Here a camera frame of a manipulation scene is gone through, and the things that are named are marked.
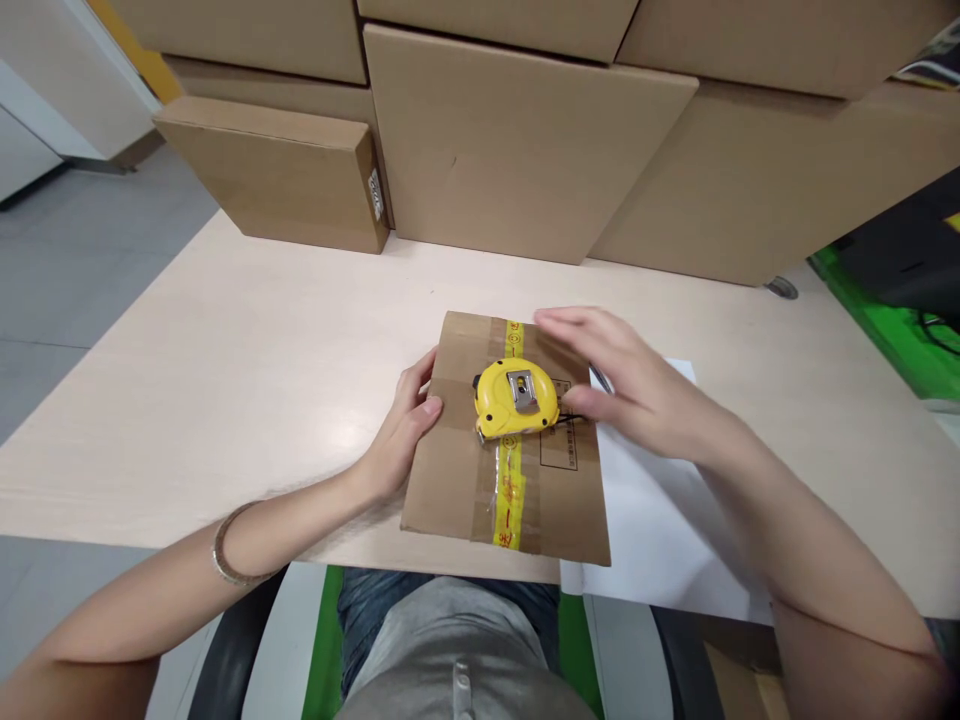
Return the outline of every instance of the hand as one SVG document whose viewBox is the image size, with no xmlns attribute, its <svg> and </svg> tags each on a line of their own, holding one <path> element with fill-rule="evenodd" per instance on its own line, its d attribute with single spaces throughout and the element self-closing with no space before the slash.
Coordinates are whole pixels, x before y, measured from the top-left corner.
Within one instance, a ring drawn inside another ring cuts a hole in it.
<svg viewBox="0 0 960 720">
<path fill-rule="evenodd" d="M 564 402 L 609 423 L 665 457 L 712 467 L 746 426 L 707 397 L 647 345 L 626 322 L 599 308 L 553 308 L 534 314 L 548 335 L 571 345 L 613 383 L 614 395 L 572 387 Z"/>
<path fill-rule="evenodd" d="M 403 485 L 410 474 L 413 453 L 424 433 L 440 417 L 443 401 L 426 397 L 437 349 L 433 348 L 400 375 L 393 406 L 370 449 L 354 466 L 358 482 L 377 499 L 385 499 Z"/>
</svg>

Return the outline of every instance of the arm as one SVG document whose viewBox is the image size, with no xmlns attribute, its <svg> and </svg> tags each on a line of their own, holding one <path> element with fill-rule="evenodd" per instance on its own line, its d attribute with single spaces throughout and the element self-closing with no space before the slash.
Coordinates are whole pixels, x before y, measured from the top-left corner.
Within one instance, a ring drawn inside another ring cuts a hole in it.
<svg viewBox="0 0 960 720">
<path fill-rule="evenodd" d="M 773 598 L 794 717 L 914 718 L 949 690 L 936 647 L 903 590 L 854 532 L 733 413 L 619 318 L 540 310 L 616 394 L 564 402 L 653 452 L 696 463 Z"/>
<path fill-rule="evenodd" d="M 431 350 L 403 373 L 380 432 L 355 465 L 236 518 L 223 543 L 236 572 L 279 570 L 400 488 L 417 442 L 440 415 L 439 398 L 420 393 L 434 357 Z M 143 717 L 159 657 L 252 590 L 216 571 L 218 525 L 152 556 L 67 617 L 0 688 L 0 716 Z"/>
</svg>

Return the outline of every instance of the yellow packing tape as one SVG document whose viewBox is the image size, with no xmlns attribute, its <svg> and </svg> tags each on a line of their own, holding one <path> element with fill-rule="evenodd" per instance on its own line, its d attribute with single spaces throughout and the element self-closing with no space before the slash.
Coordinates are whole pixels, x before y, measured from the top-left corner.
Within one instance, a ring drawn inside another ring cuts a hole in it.
<svg viewBox="0 0 960 720">
<path fill-rule="evenodd" d="M 504 357 L 523 357 L 523 323 L 507 321 Z M 493 544 L 511 550 L 520 549 L 520 522 L 523 519 L 523 495 L 527 479 L 521 472 L 523 436 L 500 438 L 497 447 L 497 517 Z"/>
</svg>

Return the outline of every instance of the fingernail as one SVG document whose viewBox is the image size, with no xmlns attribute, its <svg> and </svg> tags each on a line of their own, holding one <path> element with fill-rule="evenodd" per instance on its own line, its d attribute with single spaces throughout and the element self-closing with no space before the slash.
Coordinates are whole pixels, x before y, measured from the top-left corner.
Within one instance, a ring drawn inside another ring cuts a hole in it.
<svg viewBox="0 0 960 720">
<path fill-rule="evenodd" d="M 438 398 L 436 395 L 431 395 L 423 402 L 423 409 L 426 411 L 427 415 L 436 415 L 440 412 L 440 408 L 443 407 L 443 400 Z"/>
</svg>

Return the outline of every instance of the gray shirt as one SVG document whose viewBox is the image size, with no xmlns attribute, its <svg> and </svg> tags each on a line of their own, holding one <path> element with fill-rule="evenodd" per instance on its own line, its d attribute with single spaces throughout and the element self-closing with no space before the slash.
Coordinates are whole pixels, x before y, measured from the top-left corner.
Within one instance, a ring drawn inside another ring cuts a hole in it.
<svg viewBox="0 0 960 720">
<path fill-rule="evenodd" d="M 465 580 L 441 577 L 387 613 L 338 717 L 585 720 L 593 714 L 547 669 L 520 608 Z"/>
</svg>

